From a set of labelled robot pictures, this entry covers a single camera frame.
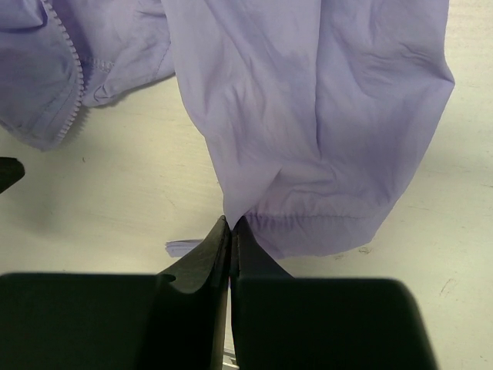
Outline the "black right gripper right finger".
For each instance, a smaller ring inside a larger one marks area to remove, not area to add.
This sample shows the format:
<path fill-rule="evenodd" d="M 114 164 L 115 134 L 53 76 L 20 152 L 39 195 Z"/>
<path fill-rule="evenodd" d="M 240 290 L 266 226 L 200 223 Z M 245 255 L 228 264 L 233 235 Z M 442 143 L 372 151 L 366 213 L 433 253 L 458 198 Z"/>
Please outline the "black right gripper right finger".
<path fill-rule="evenodd" d="M 232 330 L 241 369 L 435 369 L 417 303 L 382 278 L 302 278 L 233 229 Z"/>

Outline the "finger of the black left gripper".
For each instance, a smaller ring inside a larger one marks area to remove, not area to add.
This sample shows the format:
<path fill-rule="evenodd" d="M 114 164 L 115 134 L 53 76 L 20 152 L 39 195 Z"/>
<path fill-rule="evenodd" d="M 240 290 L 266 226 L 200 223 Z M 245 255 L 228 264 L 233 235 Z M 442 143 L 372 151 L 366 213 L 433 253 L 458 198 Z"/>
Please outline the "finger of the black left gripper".
<path fill-rule="evenodd" d="M 25 175 L 23 164 L 14 157 L 0 157 L 0 193 L 19 182 Z"/>

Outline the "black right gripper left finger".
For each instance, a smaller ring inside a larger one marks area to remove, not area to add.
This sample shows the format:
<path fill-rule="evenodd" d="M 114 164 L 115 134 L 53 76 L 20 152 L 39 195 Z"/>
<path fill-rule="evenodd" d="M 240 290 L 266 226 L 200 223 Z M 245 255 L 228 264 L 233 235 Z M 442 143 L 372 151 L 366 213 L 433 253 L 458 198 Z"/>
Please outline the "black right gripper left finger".
<path fill-rule="evenodd" d="M 158 274 L 1 277 L 3 369 L 220 369 L 230 227 Z"/>

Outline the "lavender zip-up hooded jacket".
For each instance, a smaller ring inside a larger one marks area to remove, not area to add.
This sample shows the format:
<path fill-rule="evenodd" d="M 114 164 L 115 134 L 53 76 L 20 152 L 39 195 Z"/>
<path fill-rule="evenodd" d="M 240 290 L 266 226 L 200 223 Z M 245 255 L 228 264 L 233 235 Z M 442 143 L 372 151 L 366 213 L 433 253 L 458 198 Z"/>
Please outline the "lavender zip-up hooded jacket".
<path fill-rule="evenodd" d="M 454 88 L 446 1 L 3 1 L 1 125 L 59 146 L 82 107 L 175 76 L 230 225 L 276 258 L 369 243 Z"/>

